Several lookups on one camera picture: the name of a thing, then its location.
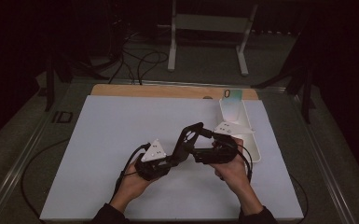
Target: white tabletop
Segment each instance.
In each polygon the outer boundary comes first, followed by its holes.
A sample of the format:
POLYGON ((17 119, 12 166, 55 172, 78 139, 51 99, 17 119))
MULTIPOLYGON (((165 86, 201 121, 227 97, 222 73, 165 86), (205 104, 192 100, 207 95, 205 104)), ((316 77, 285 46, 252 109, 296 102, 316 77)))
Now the white tabletop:
MULTIPOLYGON (((252 186, 278 219, 302 218, 297 196, 261 101, 244 101, 255 130, 261 161, 252 186)), ((213 129, 220 113, 216 100, 89 96, 62 158, 41 218, 90 220, 110 200, 116 179, 132 152, 155 139, 170 155, 186 126, 203 122, 213 129)), ((199 137, 196 147, 212 140, 199 137)), ((132 220, 229 220, 240 205, 208 165, 187 161, 153 183, 130 203, 132 220)))

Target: sleeve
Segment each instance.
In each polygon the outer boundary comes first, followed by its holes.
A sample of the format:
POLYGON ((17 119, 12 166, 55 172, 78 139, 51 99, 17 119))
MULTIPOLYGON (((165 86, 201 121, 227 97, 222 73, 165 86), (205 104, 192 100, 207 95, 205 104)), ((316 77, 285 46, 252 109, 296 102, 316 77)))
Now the sleeve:
POLYGON ((127 224, 130 223, 116 208, 110 204, 104 204, 97 215, 92 219, 92 224, 127 224))
POLYGON ((243 214, 241 209, 240 217, 239 217, 240 224, 275 224, 278 223, 272 213, 267 209, 267 207, 263 206, 263 210, 259 214, 254 214, 250 216, 246 216, 243 214))

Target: dark floor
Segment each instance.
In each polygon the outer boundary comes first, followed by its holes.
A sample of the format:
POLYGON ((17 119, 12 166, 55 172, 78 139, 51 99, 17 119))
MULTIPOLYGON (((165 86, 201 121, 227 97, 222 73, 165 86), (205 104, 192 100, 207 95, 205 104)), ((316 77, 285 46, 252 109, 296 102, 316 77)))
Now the dark floor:
MULTIPOLYGON (((175 71, 170 73, 166 62, 159 63, 145 74, 143 81, 144 84, 249 88, 279 73, 294 42, 291 36, 251 35, 245 49, 250 74, 242 77, 232 43, 194 46, 184 39, 179 41, 175 71)), ((140 39, 130 41, 125 50, 142 58, 150 52, 144 48, 169 51, 164 41, 153 43, 140 39)), ((123 65, 112 83, 131 84, 130 69, 133 76, 137 76, 140 61, 128 53, 124 54, 128 66, 123 65)), ((147 59, 157 60, 158 56, 155 54, 147 59)), ((142 63, 140 75, 151 65, 142 63)), ((111 77, 118 67, 119 63, 102 75, 111 77)), ((44 75, 38 78, 44 86, 44 75)), ((312 91, 315 107, 310 112, 311 124, 306 124, 298 112, 297 97, 283 93, 287 81, 258 91, 258 95, 269 114, 287 169, 296 179, 293 184, 297 197, 307 214, 302 223, 359 223, 359 167, 345 139, 317 88, 312 91)), ((38 223, 21 195, 21 174, 26 162, 37 152, 68 139, 93 85, 106 82, 76 73, 71 84, 57 82, 56 103, 50 113, 44 112, 46 99, 36 95, 0 132, 0 223, 38 223), (51 123, 55 111, 73 112, 75 118, 70 123, 51 123)), ((24 190, 37 213, 43 208, 66 144, 62 142, 47 149, 27 167, 24 190)))

